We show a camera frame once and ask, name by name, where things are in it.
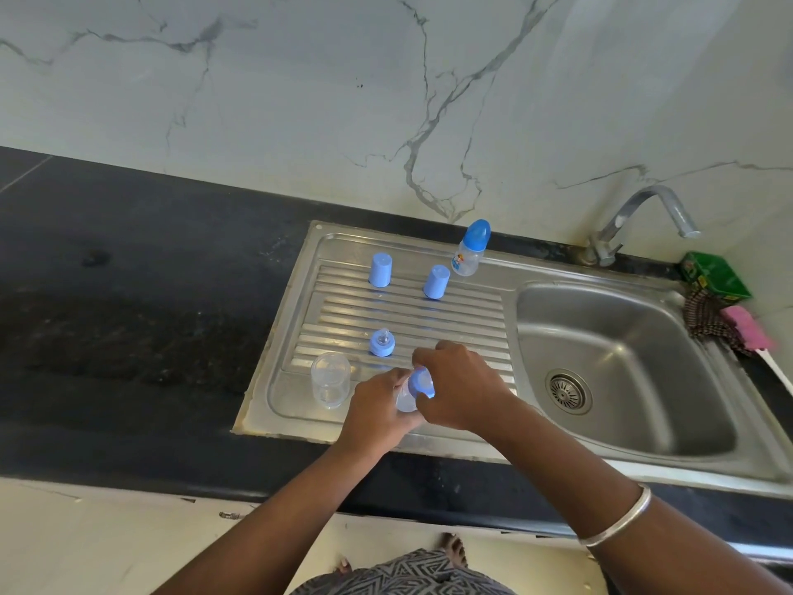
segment countertop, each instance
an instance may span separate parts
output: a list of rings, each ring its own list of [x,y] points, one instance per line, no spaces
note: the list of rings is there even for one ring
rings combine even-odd
[[[230,429],[313,219],[448,243],[463,233],[0,148],[0,475],[261,501],[298,474],[324,445]],[[489,248],[577,252],[500,234]],[[679,278],[624,255],[614,270]],[[793,398],[743,362],[793,435]],[[653,491],[730,542],[793,546],[793,501]],[[571,534],[509,465],[421,455],[386,455],[341,511]]]

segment silver bangle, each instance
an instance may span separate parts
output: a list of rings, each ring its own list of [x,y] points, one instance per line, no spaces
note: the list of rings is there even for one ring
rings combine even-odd
[[[627,514],[622,516],[619,520],[614,522],[609,528],[606,528],[606,530],[601,532],[599,535],[591,536],[588,539],[579,539],[578,542],[580,542],[586,548],[596,547],[603,541],[610,539],[618,532],[624,530],[626,526],[636,520],[636,518],[638,518],[649,507],[649,500],[652,495],[650,493],[649,486],[639,486],[641,487],[641,495],[639,500],[634,503],[634,506],[628,510]]]

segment patterned skirt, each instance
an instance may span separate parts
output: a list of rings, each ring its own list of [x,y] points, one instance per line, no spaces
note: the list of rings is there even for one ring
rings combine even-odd
[[[390,562],[348,574],[323,574],[292,595],[515,595],[480,572],[455,567],[441,549],[417,549]]]

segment floor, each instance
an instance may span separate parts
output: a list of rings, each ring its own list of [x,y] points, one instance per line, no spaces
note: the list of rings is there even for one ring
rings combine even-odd
[[[0,479],[0,594],[151,592],[250,512],[244,503]],[[448,528],[335,515],[290,589],[332,570],[433,547]],[[471,567],[517,593],[607,592],[600,568],[574,543],[459,529]]]

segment blue bottle cap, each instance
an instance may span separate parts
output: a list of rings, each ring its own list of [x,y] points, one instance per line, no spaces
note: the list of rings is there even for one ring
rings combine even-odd
[[[377,288],[385,288],[391,282],[391,255],[377,252],[372,257],[372,268],[369,270],[369,283]]]
[[[430,370],[426,367],[417,367],[408,378],[408,391],[413,395],[414,399],[419,397],[419,393],[426,394],[427,398],[430,399],[434,397],[435,386],[432,383]]]
[[[441,298],[449,283],[451,271],[445,265],[436,265],[430,269],[427,281],[424,284],[424,294],[427,298]]]
[[[490,223],[485,219],[477,219],[468,226],[462,243],[472,252],[481,252],[488,246],[490,240]]]
[[[394,335],[385,328],[377,330],[369,339],[369,350],[377,357],[388,357],[394,351]]]

